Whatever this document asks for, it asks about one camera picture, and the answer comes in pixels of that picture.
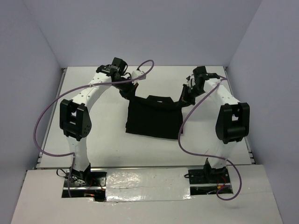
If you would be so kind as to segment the black long sleeve shirt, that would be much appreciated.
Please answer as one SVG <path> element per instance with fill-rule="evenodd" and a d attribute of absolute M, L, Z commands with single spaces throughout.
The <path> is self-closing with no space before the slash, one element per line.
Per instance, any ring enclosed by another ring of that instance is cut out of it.
<path fill-rule="evenodd" d="M 183 123 L 182 108 L 185 102 L 174 102 L 171 97 L 149 95 L 138 97 L 134 92 L 129 100 L 126 132 L 131 134 L 177 140 Z"/>

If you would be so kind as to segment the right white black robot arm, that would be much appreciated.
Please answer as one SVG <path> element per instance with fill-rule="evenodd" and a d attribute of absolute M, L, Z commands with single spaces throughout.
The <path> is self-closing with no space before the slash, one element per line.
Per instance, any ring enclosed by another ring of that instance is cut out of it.
<path fill-rule="evenodd" d="M 249 134 L 250 106 L 241 103 L 221 83 L 226 78 L 217 73 L 208 73 L 205 66 L 198 66 L 188 76 L 187 83 L 183 85 L 182 93 L 178 101 L 181 107 L 195 104 L 196 97 L 206 94 L 201 99 L 211 97 L 219 108 L 218 118 L 215 124 L 215 133 L 221 147 L 215 155 L 207 157 L 200 176 L 207 182 L 214 182 L 219 176 L 224 176 L 226 164 L 238 142 Z"/>

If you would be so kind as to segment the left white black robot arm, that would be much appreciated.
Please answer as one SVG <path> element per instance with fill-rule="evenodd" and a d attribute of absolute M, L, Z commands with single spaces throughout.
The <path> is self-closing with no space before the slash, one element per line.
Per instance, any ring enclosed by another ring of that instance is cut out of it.
<path fill-rule="evenodd" d="M 111 86 L 124 93 L 137 86 L 134 79 L 144 72 L 137 69 L 127 73 L 127 67 L 127 63 L 119 58 L 114 58 L 112 64 L 99 66 L 87 87 L 72 99 L 63 99 L 60 103 L 59 126 L 66 136 L 70 153 L 74 154 L 71 178 L 81 186 L 92 181 L 91 164 L 87 156 L 87 136 L 92 128 L 90 110 Z"/>

